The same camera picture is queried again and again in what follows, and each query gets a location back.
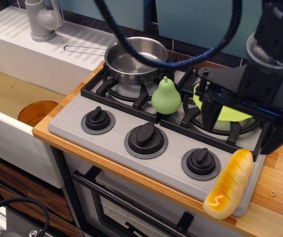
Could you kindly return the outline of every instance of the black cord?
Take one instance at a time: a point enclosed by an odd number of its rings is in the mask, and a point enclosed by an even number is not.
[[[158,60],[151,60],[143,55],[139,54],[138,51],[129,43],[129,41],[126,39],[123,31],[119,28],[117,23],[114,21],[111,13],[109,12],[104,0],[94,0],[95,4],[97,5],[100,13],[104,17],[105,21],[108,23],[116,37],[118,38],[119,42],[122,44],[124,49],[131,54],[135,59],[137,59],[139,62],[155,67],[155,68],[164,68],[164,69],[178,69],[184,66],[190,66],[193,64],[201,63],[212,56],[216,55],[218,52],[220,52],[224,47],[228,45],[228,43],[232,40],[232,38],[235,36],[240,20],[242,15],[242,0],[233,0],[233,10],[232,10],[232,16],[230,25],[228,27],[228,30],[223,37],[223,39],[213,48],[207,50],[206,52],[202,53],[201,55],[198,55],[194,58],[190,58],[183,61],[178,62],[162,62]]]
[[[29,203],[37,205],[43,210],[44,215],[46,217],[46,222],[45,222],[45,225],[42,231],[38,235],[38,237],[42,237],[49,227],[49,213],[45,205],[43,205],[40,201],[33,199],[33,198],[29,198],[29,197],[12,197],[12,198],[8,198],[8,199],[0,201],[0,207],[13,203],[13,202],[29,202]]]

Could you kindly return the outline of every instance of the pot handle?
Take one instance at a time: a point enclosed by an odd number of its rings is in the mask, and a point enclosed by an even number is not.
[[[85,45],[77,45],[77,44],[67,44],[63,47],[65,51],[70,51],[70,52],[76,52],[76,53],[86,53],[86,54],[93,54],[93,55],[99,55],[99,56],[104,56],[104,54],[101,53],[91,53],[91,52],[86,52],[86,51],[80,51],[80,50],[74,50],[74,49],[68,49],[67,47],[77,47],[77,48],[95,48],[95,49],[103,49],[106,50],[107,48],[103,47],[94,47],[94,46],[85,46]]]
[[[194,217],[190,214],[186,214],[188,216],[192,216],[190,218],[189,223],[183,223],[183,219],[180,220],[180,222],[177,225],[177,230],[169,225],[168,223],[164,223],[162,220],[156,218],[152,214],[140,209],[140,207],[137,207],[133,203],[129,202],[128,200],[120,197],[116,193],[106,189],[102,185],[95,182],[96,176],[101,172],[102,170],[96,166],[93,166],[85,175],[82,175],[78,171],[75,171],[72,174],[72,179],[77,181],[78,183],[84,185],[85,187],[89,188],[91,191],[97,193],[98,195],[110,200],[111,202],[115,203],[116,205],[122,207],[123,209],[129,211],[130,213],[134,213],[138,217],[147,220],[151,224],[157,226],[161,230],[169,233],[172,236],[175,237],[189,237],[189,235],[186,234],[191,222],[193,221]]]

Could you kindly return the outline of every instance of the teal wall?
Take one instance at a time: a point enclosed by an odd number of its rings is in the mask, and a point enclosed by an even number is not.
[[[185,43],[211,48],[225,35],[232,0],[156,0],[159,34]],[[245,42],[255,32],[262,12],[261,0],[244,0],[237,34],[222,51],[246,58]]]
[[[105,0],[116,22],[143,31],[151,23],[152,0]],[[60,9],[104,20],[93,0],[58,0]]]

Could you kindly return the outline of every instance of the toy pear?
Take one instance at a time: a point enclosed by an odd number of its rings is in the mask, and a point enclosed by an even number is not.
[[[153,108],[163,115],[170,115],[178,110],[182,101],[174,82],[164,77],[151,98]]]

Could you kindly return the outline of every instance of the wooden cabinet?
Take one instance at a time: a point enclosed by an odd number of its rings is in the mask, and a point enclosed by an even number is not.
[[[70,208],[60,189],[42,182],[1,159],[0,196],[4,199],[18,196],[34,198],[47,207],[51,228],[71,237],[81,236],[74,225]],[[45,221],[43,211],[33,204],[16,202],[11,206],[38,221]]]

